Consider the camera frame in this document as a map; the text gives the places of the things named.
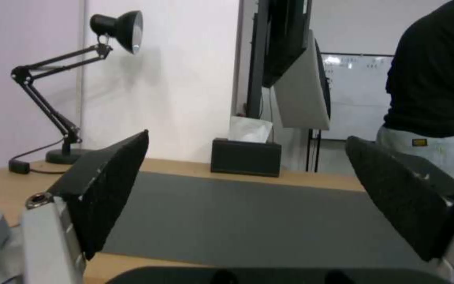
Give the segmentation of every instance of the lamp base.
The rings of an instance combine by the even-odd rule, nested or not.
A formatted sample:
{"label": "lamp base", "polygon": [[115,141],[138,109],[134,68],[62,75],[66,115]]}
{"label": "lamp base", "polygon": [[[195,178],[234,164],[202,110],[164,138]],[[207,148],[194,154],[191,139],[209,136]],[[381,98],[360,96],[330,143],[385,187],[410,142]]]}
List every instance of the lamp base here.
{"label": "lamp base", "polygon": [[48,151],[45,161],[50,164],[72,165],[82,155],[90,152],[88,149],[71,149],[69,155],[64,155],[60,149]]}

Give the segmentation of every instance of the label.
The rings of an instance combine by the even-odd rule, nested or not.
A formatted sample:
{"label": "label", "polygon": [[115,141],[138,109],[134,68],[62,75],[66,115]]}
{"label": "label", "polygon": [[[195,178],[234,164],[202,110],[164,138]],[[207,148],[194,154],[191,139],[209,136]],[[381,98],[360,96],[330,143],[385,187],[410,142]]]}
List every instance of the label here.
{"label": "label", "polygon": [[413,139],[413,147],[427,147],[427,139]]}

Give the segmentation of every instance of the tissue box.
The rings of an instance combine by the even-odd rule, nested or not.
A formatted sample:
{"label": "tissue box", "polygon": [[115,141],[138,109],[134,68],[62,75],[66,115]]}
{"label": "tissue box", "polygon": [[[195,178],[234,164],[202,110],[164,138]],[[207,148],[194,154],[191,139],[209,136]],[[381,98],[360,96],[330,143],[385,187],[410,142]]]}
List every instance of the tissue box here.
{"label": "tissue box", "polygon": [[281,145],[238,142],[216,138],[211,151],[211,172],[279,177]]}

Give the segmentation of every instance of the black desk lamp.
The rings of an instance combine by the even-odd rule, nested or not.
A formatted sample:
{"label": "black desk lamp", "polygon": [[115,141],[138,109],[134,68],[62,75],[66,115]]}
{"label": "black desk lamp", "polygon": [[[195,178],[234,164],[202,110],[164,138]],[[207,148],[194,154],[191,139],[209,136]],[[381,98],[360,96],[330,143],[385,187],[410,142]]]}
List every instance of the black desk lamp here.
{"label": "black desk lamp", "polygon": [[[121,15],[119,18],[111,18],[103,15],[94,15],[90,18],[90,28],[97,34],[97,45],[87,47],[77,52],[71,52],[62,56],[58,56],[49,60],[41,61],[31,65],[18,66],[11,71],[11,77],[24,89],[31,99],[41,108],[45,115],[55,124],[63,135],[62,149],[52,150],[47,153],[46,161],[53,164],[73,164],[80,156],[86,153],[86,149],[71,149],[71,144],[81,143],[79,137],[79,128],[65,116],[56,111],[45,98],[34,88],[33,82],[37,79],[47,77],[59,72],[80,67],[99,60],[104,60],[112,51],[112,47],[108,45],[108,39],[114,37],[128,52],[136,54],[141,45],[143,34],[143,16],[141,11],[130,11]],[[101,43],[101,36],[106,37],[106,43]],[[65,66],[50,66],[52,63],[70,59],[75,56],[87,54],[96,51],[97,56],[86,59],[77,63]],[[12,161],[17,162],[14,158],[10,160],[9,167],[12,170]],[[21,173],[29,172],[29,164],[20,162],[20,166],[24,164],[27,170],[20,171]]]}

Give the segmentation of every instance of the tissue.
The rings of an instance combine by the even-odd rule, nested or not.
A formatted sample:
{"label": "tissue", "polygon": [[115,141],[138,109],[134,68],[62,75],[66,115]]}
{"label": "tissue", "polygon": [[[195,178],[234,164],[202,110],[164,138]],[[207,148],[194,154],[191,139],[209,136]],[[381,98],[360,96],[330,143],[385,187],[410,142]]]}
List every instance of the tissue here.
{"label": "tissue", "polygon": [[272,122],[233,116],[229,128],[229,140],[266,143],[271,133]]}

